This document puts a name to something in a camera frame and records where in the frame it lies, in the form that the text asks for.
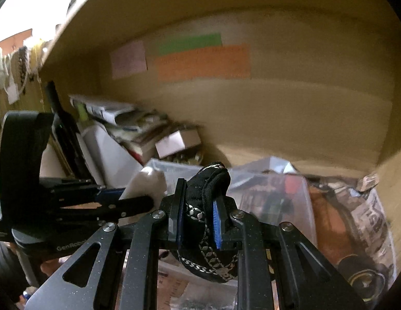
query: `silver screw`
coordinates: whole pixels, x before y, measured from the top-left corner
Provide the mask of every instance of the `silver screw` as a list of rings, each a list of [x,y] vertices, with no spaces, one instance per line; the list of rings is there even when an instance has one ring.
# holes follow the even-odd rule
[[[291,232],[294,229],[294,225],[292,225],[289,221],[284,221],[281,223],[281,228],[286,232]]]
[[[164,213],[163,210],[156,210],[153,211],[152,216],[155,219],[162,219],[165,216],[166,213]]]
[[[109,221],[108,223],[106,223],[104,226],[103,226],[103,231],[104,232],[111,232],[111,231],[113,231],[113,230],[115,230],[116,229],[116,224],[115,223],[112,223],[111,221]]]
[[[232,212],[232,216],[235,219],[242,219],[243,217],[245,217],[245,212],[243,212],[242,210],[235,210]]]

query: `green sticky note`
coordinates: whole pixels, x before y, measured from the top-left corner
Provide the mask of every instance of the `green sticky note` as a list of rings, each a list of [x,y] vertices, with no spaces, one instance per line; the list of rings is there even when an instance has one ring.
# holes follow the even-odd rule
[[[188,51],[193,49],[216,47],[222,45],[221,34],[208,34],[201,36],[180,37],[163,42],[158,46],[158,54],[160,56],[170,53]]]
[[[77,112],[80,117],[80,121],[82,121],[82,122],[87,121],[88,113],[87,113],[87,110],[85,109],[84,104],[77,102],[75,106],[77,108]]]

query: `cardboard box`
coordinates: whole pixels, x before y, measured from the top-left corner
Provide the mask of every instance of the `cardboard box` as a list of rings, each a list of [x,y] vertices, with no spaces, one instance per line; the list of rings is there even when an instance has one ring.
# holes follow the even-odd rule
[[[201,141],[197,129],[178,130],[157,142],[156,149],[159,158],[162,159],[200,144]]]

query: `wine bottle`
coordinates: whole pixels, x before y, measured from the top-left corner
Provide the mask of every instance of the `wine bottle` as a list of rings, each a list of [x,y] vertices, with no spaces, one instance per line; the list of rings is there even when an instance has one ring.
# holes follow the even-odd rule
[[[78,143],[77,134],[80,134],[80,132],[77,123],[73,116],[66,112],[61,106],[54,81],[47,83],[45,92],[50,102],[52,112],[54,113],[52,134],[55,141],[59,144],[71,171],[78,179],[90,179],[94,182],[85,163],[80,144]]]

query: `orange sticky note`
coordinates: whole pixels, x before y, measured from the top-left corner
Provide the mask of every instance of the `orange sticky note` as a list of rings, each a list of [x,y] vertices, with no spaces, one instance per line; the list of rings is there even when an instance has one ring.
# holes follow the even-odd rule
[[[208,46],[157,57],[158,80],[173,82],[196,77],[249,78],[249,45]]]

